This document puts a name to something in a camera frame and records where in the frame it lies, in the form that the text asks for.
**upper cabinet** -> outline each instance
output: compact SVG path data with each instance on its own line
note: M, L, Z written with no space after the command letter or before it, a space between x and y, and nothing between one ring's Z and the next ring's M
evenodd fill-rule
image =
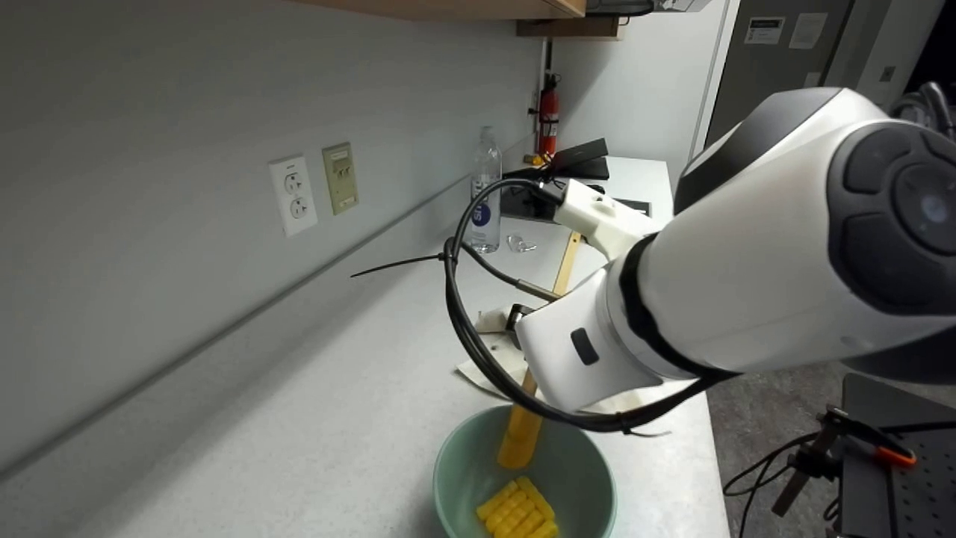
M520 19L584 19L587 0L307 0L349 12L421 21L520 21Z

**robotic arm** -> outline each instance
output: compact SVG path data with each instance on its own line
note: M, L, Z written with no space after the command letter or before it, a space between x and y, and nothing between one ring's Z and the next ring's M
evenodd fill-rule
M663 230L579 183L554 195L555 222L611 257L517 319L545 399L567 414L956 322L956 143L853 89L763 101L690 163Z

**green bowl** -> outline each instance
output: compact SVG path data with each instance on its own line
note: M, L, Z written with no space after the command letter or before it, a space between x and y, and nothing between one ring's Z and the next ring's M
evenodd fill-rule
M433 503L451 538L485 538L478 505L517 475L536 482L560 514L561 538L611 536L617 488L596 442L567 424L545 421L539 455L524 472L496 463L512 408L472 415L442 445Z

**wall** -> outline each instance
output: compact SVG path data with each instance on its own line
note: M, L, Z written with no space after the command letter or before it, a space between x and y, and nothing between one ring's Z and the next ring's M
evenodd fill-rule
M617 42L560 42L561 143L606 139L612 152L663 160L676 176L694 152L711 71L723 67L721 24L730 6L736 0L635 19Z
M0 482L526 131L536 42L294 0L6 0ZM330 215L321 149L352 143ZM285 236L267 163L304 152Z

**countertop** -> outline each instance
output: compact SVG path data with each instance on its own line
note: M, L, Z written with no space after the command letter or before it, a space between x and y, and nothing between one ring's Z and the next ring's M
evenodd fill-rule
M630 195L661 198L652 210L669 215L663 164L652 170L621 160L612 170L644 170ZM512 248L508 236L524 236L529 248ZM551 284L566 236L545 222L506 218L503 248L491 261ZM575 279L599 264L596 251L584 255ZM442 536L430 503L433 458L461 421L503 402L454 378L466 355L446 319L440 264L342 279L342 288L357 300L334 306L334 322L276 360L270 378L79 536ZM464 267L464 288L476 312L520 300L476 275L472 264ZM617 482L617 536L730 536L709 399L687 402L655 427L669 433L593 438Z

